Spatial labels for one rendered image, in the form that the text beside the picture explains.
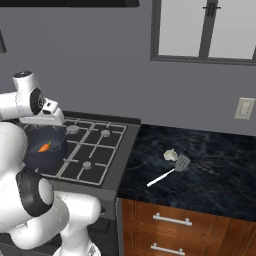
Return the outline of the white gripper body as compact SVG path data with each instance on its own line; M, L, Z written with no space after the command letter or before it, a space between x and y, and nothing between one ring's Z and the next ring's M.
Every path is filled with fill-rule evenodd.
M40 112L35 116L20 118L20 122L32 125L62 126L64 123L64 114L60 108L57 108L53 114L43 114Z

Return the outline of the orange carrot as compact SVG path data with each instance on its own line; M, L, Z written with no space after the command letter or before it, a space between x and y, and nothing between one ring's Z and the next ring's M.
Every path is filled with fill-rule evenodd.
M38 152L45 152L47 150L50 150L50 147L51 147L51 141L48 141L47 143L45 143L44 145L42 145L40 147L40 149L38 150Z

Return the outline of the dark blue pot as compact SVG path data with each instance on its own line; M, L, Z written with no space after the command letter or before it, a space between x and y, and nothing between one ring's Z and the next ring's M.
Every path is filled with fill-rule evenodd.
M28 148L24 163L28 168L49 171L59 169L59 164L67 156L68 144L64 127L43 126L31 128L26 132ZM40 147L51 141L50 150L38 152Z

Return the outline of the white garlic bulb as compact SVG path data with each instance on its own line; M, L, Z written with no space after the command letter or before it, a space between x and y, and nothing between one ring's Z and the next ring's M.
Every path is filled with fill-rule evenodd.
M176 161L178 159L178 154L174 149L167 150L164 153L164 159L167 161L170 161L170 160Z

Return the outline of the black gas hob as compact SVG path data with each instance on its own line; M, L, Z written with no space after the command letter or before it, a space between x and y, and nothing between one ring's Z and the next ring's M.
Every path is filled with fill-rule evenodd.
M141 120L68 111L64 115L67 156L41 174L57 190L114 201Z

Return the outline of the black extractor hood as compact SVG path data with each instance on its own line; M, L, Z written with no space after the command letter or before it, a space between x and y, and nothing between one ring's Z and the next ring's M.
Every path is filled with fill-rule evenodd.
M0 0L0 7L137 8L139 0Z

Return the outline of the wooden drawer front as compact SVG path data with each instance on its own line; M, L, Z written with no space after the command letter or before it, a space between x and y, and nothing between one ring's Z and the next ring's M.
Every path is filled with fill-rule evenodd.
M178 250L183 249L185 256L216 256L217 252L203 242L163 235L143 229L129 228L124 232L124 255L125 256L178 256L166 252L152 250L150 246L157 243L159 247Z
M152 218L157 212L161 216L184 220L189 218L192 226L185 226ZM229 218L181 210L167 206L122 200L122 224L124 232L129 228L148 230L163 235L174 235L210 245L219 254L221 244L230 222Z

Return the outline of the dark framed window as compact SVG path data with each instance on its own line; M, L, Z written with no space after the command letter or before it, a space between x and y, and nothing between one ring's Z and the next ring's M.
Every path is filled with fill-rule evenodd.
M150 59L256 66L256 0L153 0Z

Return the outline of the white wall socket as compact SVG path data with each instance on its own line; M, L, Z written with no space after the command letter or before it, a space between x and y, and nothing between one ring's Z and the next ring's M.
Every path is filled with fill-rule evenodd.
M240 97L234 118L240 120L249 120L255 101L255 98Z

